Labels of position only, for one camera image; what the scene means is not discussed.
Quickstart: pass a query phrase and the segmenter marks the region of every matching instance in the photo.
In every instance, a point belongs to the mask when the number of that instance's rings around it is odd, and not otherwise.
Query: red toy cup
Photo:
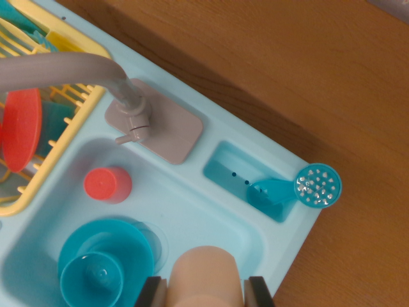
[[[87,195],[106,203],[120,203],[132,190],[132,179],[127,171],[119,167],[96,168],[84,180]]]

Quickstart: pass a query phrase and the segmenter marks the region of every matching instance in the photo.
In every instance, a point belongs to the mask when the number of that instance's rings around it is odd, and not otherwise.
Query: tan toy cup
[[[173,266],[166,307],[243,307],[235,259],[214,246],[184,253]]]

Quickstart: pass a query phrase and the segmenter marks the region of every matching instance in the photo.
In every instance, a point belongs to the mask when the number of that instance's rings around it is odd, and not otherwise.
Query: light blue toy sink
[[[271,218],[246,202],[245,191],[266,177],[292,180],[307,163],[62,6],[35,2],[103,45],[129,77],[200,117],[204,129],[181,165],[137,143],[116,145],[120,133],[104,120],[112,101],[106,93],[30,206],[0,219],[0,305],[66,306],[59,252],[74,230],[102,217],[134,219],[163,233],[168,251],[157,273],[163,278],[188,249],[213,245],[235,257],[242,279],[263,276],[273,295],[320,210],[298,201],[286,206],[286,218]],[[126,169],[134,183],[119,205],[92,200],[82,186],[88,171],[112,165]]]

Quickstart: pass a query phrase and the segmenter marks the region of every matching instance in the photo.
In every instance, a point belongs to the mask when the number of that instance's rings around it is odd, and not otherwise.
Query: gray faucet
[[[83,52],[52,52],[0,60],[0,93],[60,84],[92,84],[107,88],[129,133],[118,144],[142,141],[150,135],[151,107],[115,61]]]

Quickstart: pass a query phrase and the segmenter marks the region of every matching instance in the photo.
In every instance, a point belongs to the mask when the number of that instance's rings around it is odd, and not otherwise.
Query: red plate
[[[22,171],[33,158],[41,122],[42,105],[37,88],[8,93],[3,116],[3,155],[10,171]]]

